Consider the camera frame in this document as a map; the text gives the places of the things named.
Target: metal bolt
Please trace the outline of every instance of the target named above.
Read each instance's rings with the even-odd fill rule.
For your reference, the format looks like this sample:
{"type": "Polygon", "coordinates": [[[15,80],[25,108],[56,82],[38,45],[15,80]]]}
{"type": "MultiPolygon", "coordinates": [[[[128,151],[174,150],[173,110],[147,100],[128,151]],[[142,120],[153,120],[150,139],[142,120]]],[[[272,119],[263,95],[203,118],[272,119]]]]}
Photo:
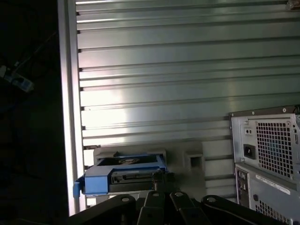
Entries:
{"type": "Polygon", "coordinates": [[[210,202],[210,203],[215,203],[216,199],[214,199],[212,197],[209,197],[209,198],[207,198],[207,201],[210,202]]]}
{"type": "Polygon", "coordinates": [[[123,201],[123,202],[128,202],[128,201],[129,201],[129,198],[122,198],[122,201],[123,201]]]}
{"type": "Polygon", "coordinates": [[[176,195],[177,197],[183,196],[183,194],[182,194],[181,192],[176,192],[175,195],[176,195]]]}

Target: white sticker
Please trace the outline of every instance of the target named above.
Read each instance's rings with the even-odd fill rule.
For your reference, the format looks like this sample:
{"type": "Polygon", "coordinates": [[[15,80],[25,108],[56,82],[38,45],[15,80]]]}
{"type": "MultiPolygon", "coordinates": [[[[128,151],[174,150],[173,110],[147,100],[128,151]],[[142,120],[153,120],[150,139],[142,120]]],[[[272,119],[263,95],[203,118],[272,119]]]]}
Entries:
{"type": "Polygon", "coordinates": [[[282,187],[282,186],[280,186],[280,185],[278,185],[278,184],[275,184],[274,182],[272,182],[272,181],[270,181],[270,180],[267,180],[267,179],[265,179],[265,178],[263,178],[263,177],[261,177],[261,176],[258,176],[258,175],[256,175],[256,178],[257,178],[258,180],[260,180],[260,181],[262,181],[262,182],[264,182],[264,183],[266,183],[266,184],[269,184],[270,186],[272,186],[272,187],[274,187],[274,188],[276,188],[276,189],[278,189],[278,190],[280,190],[280,191],[282,191],[282,192],[288,194],[288,195],[291,194],[291,192],[290,192],[288,189],[286,189],[286,188],[284,188],[284,187],[282,187]]]}

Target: power supply fan grille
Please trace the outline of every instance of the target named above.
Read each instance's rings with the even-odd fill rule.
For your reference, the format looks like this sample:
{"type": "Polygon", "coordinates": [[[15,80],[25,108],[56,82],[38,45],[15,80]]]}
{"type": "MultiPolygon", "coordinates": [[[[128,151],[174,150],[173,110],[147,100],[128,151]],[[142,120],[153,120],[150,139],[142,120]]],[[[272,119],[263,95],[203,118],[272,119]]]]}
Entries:
{"type": "Polygon", "coordinates": [[[290,129],[285,123],[258,123],[258,159],[262,168],[288,178],[293,174],[290,129]]]}
{"type": "Polygon", "coordinates": [[[268,217],[272,217],[286,224],[290,224],[291,222],[289,219],[279,214],[277,211],[273,210],[270,206],[268,206],[266,203],[262,201],[259,201],[259,205],[255,205],[255,209],[256,212],[260,212],[268,217]]]}

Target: metal panel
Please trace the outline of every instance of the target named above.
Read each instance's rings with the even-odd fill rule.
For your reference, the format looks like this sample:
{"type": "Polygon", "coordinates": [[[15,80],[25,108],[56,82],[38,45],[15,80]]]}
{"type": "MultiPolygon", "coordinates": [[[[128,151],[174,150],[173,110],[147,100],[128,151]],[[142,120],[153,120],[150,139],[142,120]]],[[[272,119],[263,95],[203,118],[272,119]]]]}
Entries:
{"type": "Polygon", "coordinates": [[[231,179],[227,114],[300,99],[285,2],[59,1],[69,204],[91,145],[196,139],[205,180],[231,179]]]}
{"type": "Polygon", "coordinates": [[[237,167],[248,172],[251,209],[281,221],[286,218],[290,224],[300,221],[300,198],[296,185],[248,165],[237,164],[237,167]],[[254,200],[254,195],[257,195],[258,201],[254,200]]]}

